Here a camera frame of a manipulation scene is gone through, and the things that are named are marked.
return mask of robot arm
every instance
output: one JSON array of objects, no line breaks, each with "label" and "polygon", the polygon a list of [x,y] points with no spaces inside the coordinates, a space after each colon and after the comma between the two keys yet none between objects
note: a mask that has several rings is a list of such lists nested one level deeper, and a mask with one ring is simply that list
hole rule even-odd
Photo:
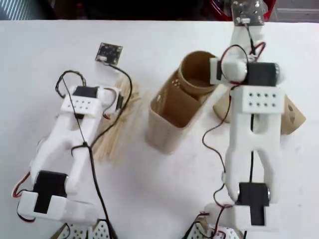
[{"label": "robot arm", "polygon": [[44,169],[51,161],[54,162],[60,150],[71,150],[83,144],[80,129],[72,128],[76,121],[75,117],[80,120],[86,142],[91,145],[102,115],[115,113],[121,107],[122,96],[117,88],[101,86],[72,87],[70,93],[76,114],[70,97],[66,96],[49,138],[41,145],[37,156],[31,162],[33,190],[22,193],[18,213],[26,217],[93,225],[98,218],[95,206],[67,198],[67,195],[78,192],[80,176],[86,160],[89,159],[88,149],[80,147],[73,150],[74,163],[69,175]]},{"label": "robot arm", "polygon": [[[222,179],[235,205],[228,209],[231,225],[240,230],[270,231],[278,228],[281,114],[285,93],[277,88],[279,66],[256,62],[249,55],[250,39],[262,40],[262,12],[258,0],[232,1],[235,23],[227,56],[213,58],[211,83],[234,87],[230,142]],[[258,130],[251,130],[251,117],[258,116]],[[248,181],[251,152],[258,153],[264,167],[264,183]]]}]

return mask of cardboard container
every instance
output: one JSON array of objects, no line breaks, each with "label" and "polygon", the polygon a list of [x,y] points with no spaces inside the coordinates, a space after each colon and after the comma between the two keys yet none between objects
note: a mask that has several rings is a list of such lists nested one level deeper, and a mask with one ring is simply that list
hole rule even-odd
[{"label": "cardboard container", "polygon": [[193,96],[202,96],[214,90],[214,85],[209,82],[210,58],[215,56],[206,51],[194,51],[184,57],[177,73],[185,92]]},{"label": "cardboard container", "polygon": [[150,105],[147,142],[164,153],[172,153],[178,147],[211,95],[197,100],[180,85],[177,72],[174,72]]}]

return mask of circuit board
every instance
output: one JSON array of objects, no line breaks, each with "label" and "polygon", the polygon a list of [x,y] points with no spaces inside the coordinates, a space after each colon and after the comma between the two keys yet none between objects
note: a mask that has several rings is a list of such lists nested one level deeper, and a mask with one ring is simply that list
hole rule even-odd
[{"label": "circuit board", "polygon": [[122,49],[123,46],[111,45],[102,42],[95,60],[116,66],[120,59]]}]

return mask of cardboard tube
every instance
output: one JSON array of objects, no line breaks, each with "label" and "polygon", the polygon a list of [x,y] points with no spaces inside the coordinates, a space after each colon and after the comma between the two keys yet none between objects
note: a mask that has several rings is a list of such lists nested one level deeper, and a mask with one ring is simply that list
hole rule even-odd
[{"label": "cardboard tube", "polygon": [[185,56],[177,70],[181,88],[190,95],[200,96],[212,92],[209,59],[215,58],[206,51],[194,51]]},{"label": "cardboard tube", "polygon": [[[214,112],[222,120],[227,112],[229,104],[229,90],[213,106]],[[225,122],[230,123],[231,112],[228,113]],[[281,135],[288,135],[294,132],[306,121],[306,117],[300,112],[295,104],[285,96],[284,113],[281,117]]]}]

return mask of white table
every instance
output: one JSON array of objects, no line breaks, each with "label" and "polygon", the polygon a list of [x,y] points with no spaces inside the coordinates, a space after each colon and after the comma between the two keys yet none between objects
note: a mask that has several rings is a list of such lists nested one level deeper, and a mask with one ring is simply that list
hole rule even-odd
[{"label": "white table", "polygon": [[[61,104],[54,85],[64,70],[80,71],[88,83],[107,82],[94,62],[97,49],[101,42],[121,45],[119,67],[142,89],[155,93],[187,53],[207,50],[220,56],[232,29],[231,22],[1,21],[1,238],[49,238],[61,226],[45,220],[31,225],[22,222],[15,213],[18,201],[10,193],[28,170],[38,140],[53,126]],[[319,24],[267,23],[264,33],[263,58],[278,62],[286,72],[283,88],[307,121],[282,137],[282,230],[249,232],[247,238],[315,238],[319,226]],[[201,144],[204,131],[219,120],[209,102],[178,150],[167,156],[144,141],[147,112],[145,108],[126,157],[116,166],[97,163],[98,181],[120,239],[178,239],[221,185],[219,159]],[[207,138],[222,155],[228,133],[229,126],[224,125]],[[82,196],[100,207],[89,169],[83,176]],[[261,180],[262,174],[256,162],[254,179]],[[226,191],[218,197],[229,200]]]}]

